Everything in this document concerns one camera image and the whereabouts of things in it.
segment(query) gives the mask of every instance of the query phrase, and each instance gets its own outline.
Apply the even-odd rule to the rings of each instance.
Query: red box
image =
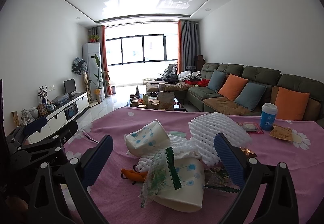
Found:
[[[185,80],[185,83],[188,83],[189,85],[197,85],[199,81],[189,81],[189,80]]]

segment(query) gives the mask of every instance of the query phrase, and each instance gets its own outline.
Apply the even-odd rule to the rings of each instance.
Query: blue gripper pad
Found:
[[[113,149],[110,135],[104,136],[95,148],[88,149],[81,157],[82,185],[84,188],[92,186],[105,166]]]
[[[228,172],[228,175],[231,178],[232,182],[235,185],[239,186],[242,190],[245,185],[244,168],[240,163],[239,159],[236,157],[233,150],[231,149],[231,147],[233,148],[233,146],[225,138],[225,136],[223,135],[223,138],[222,135],[222,133],[218,133],[215,136],[215,150],[219,158],[221,159],[226,171]]]

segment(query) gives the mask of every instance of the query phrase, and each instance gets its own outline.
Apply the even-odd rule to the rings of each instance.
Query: white cup lid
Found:
[[[264,111],[265,113],[268,113],[270,115],[276,115],[278,113],[278,108],[275,104],[265,103],[262,106],[262,111]]]

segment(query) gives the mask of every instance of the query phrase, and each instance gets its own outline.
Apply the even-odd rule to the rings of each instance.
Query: crumpled paper cup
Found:
[[[170,139],[158,120],[124,137],[127,149],[137,157],[171,146]]]
[[[181,212],[196,212],[201,209],[204,196],[205,174],[203,164],[196,158],[174,161],[181,188],[166,190],[153,200],[163,206]]]

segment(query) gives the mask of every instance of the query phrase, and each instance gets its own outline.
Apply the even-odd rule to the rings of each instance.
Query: orange pillow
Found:
[[[309,93],[301,93],[279,87],[276,102],[276,118],[284,120],[302,120],[307,106]]]
[[[242,92],[248,80],[230,74],[218,94],[223,95],[231,101],[234,101]]]

